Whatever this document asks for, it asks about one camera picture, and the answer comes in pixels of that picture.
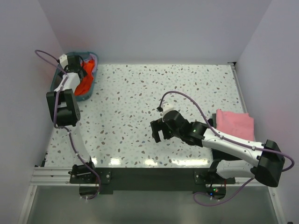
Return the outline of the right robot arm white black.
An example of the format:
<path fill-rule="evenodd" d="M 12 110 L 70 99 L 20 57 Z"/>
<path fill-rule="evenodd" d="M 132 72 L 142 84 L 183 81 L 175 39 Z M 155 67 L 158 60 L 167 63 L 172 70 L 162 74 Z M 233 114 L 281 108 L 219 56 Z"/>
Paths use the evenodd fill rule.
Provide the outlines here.
<path fill-rule="evenodd" d="M 213 183 L 234 177 L 256 179 L 268 187 L 277 187 L 285 159 L 278 144 L 267 140 L 265 143 L 244 140 L 213 129 L 209 123 L 189 122 L 178 111 L 171 110 L 162 118 L 150 123 L 152 137 L 160 142 L 159 132 L 164 139 L 177 137 L 190 146 L 206 147 L 229 154 L 234 161 L 216 158 L 208 171 Z"/>

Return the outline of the orange t shirt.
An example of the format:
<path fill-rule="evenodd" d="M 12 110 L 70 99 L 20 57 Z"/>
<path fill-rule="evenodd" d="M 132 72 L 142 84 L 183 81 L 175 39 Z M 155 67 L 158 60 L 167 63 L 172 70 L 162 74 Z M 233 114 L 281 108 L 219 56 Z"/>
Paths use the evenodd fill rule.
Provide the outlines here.
<path fill-rule="evenodd" d="M 85 95 L 90 91 L 92 86 L 94 77 L 93 77 L 93 70 L 95 69 L 95 60 L 90 59 L 87 62 L 81 63 L 83 65 L 83 69 L 87 72 L 87 75 L 82 79 L 80 84 L 75 89 L 75 96 Z"/>

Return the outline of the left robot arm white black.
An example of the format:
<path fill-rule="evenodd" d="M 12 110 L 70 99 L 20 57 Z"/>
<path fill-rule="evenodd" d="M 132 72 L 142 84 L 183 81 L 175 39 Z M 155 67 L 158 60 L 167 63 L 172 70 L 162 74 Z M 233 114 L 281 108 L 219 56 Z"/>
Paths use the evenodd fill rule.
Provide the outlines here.
<path fill-rule="evenodd" d="M 46 94 L 50 116 L 56 129 L 66 131 L 66 139 L 73 156 L 71 174 L 79 175 L 86 183 L 92 183 L 96 180 L 97 172 L 80 132 L 81 114 L 75 97 L 75 90 L 85 74 L 81 66 L 83 60 L 78 55 L 63 54 L 58 63 L 62 80 L 57 88 Z"/>

